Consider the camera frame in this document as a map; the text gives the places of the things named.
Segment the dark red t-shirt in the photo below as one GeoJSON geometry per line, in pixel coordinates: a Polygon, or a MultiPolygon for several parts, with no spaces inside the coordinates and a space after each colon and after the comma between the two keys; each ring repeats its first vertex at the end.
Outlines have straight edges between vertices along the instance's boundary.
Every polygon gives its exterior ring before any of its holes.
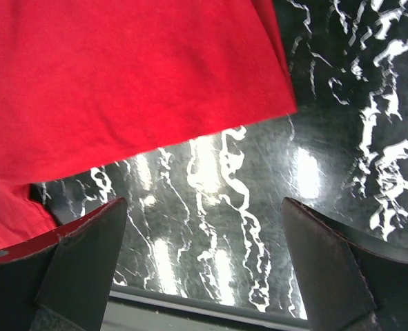
{"type": "Polygon", "coordinates": [[[0,1],[0,248],[34,183],[295,111],[271,1],[0,1]]]}

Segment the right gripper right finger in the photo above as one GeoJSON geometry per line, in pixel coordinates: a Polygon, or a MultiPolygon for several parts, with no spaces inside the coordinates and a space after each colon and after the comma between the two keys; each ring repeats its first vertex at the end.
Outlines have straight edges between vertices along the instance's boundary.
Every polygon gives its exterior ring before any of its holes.
{"type": "Polygon", "coordinates": [[[408,248],[292,198],[281,211],[312,330],[408,330],[408,248]]]}

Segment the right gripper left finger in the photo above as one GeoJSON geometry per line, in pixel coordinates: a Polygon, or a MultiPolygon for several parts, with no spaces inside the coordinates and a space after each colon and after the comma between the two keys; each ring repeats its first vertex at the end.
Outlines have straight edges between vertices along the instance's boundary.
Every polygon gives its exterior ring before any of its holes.
{"type": "Polygon", "coordinates": [[[99,330],[126,228],[127,202],[0,249],[0,330],[99,330]]]}

